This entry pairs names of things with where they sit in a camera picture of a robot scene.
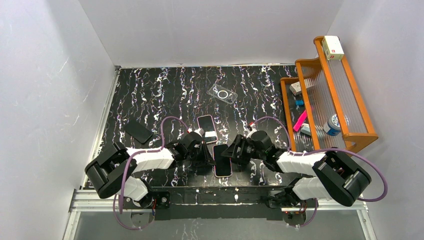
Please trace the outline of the clear magsafe phone case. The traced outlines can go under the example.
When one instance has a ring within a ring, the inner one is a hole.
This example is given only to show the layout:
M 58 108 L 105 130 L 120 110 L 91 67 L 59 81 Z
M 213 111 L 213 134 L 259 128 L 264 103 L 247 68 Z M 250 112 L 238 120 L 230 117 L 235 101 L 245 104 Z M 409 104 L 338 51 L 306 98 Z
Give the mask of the clear magsafe phone case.
M 207 93 L 220 101 L 223 101 L 227 104 L 233 105 L 238 98 L 238 94 L 221 86 L 218 84 L 214 84 Z

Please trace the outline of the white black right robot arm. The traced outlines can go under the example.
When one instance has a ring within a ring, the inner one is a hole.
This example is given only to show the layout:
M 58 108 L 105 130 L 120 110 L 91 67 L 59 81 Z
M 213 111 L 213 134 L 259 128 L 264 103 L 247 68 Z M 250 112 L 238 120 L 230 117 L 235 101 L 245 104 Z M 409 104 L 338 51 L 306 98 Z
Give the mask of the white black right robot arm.
M 273 172 L 302 174 L 283 191 L 267 197 L 283 205 L 324 199 L 350 207 L 372 182 L 371 176 L 341 150 L 293 152 L 277 147 L 263 130 L 253 131 L 247 137 L 238 134 L 221 155 L 239 164 L 261 160 Z

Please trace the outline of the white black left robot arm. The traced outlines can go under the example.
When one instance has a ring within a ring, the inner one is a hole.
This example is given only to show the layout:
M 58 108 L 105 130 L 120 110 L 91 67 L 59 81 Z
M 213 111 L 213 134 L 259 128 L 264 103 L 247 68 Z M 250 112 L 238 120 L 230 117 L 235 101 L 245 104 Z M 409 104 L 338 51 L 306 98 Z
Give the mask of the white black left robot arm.
M 130 148 L 114 143 L 89 162 L 84 172 L 98 197 L 118 195 L 118 209 L 123 211 L 125 198 L 141 201 L 150 193 L 148 183 L 133 177 L 134 173 L 173 169 L 185 162 L 200 167 L 216 164 L 199 131 L 191 131 L 159 148 Z

